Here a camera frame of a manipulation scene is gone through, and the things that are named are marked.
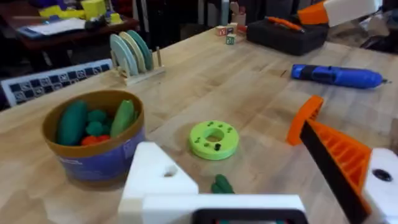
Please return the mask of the finger of the white orange right gripper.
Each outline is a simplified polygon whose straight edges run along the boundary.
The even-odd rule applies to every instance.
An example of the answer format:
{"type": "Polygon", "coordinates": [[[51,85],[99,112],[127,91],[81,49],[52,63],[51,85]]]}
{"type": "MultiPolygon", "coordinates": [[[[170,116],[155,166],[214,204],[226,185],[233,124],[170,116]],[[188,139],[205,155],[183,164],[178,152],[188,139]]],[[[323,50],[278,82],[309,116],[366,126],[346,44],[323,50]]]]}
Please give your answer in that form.
{"type": "Polygon", "coordinates": [[[297,11],[303,25],[328,24],[330,27],[373,14],[382,0],[326,0],[297,11]]]}

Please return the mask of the white orange left gripper right finger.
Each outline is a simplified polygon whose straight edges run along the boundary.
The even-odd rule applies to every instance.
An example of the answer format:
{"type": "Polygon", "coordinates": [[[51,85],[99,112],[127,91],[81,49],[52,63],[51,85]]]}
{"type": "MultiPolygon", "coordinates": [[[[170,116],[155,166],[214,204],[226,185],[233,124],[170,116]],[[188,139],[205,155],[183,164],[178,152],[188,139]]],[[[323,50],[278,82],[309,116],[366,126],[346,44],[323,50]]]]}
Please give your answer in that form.
{"type": "Polygon", "coordinates": [[[397,155],[318,122],[322,105],[313,95],[301,106],[287,143],[306,147],[350,223],[397,223],[397,155]]]}

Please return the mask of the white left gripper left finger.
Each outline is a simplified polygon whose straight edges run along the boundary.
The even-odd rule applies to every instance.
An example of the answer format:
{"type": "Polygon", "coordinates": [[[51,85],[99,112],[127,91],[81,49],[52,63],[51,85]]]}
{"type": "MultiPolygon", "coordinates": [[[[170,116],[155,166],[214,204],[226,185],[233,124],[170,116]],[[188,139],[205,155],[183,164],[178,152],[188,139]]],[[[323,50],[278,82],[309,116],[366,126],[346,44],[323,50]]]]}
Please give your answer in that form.
{"type": "Polygon", "coordinates": [[[190,223],[198,184],[154,142],[137,145],[118,207],[119,223],[190,223]]]}

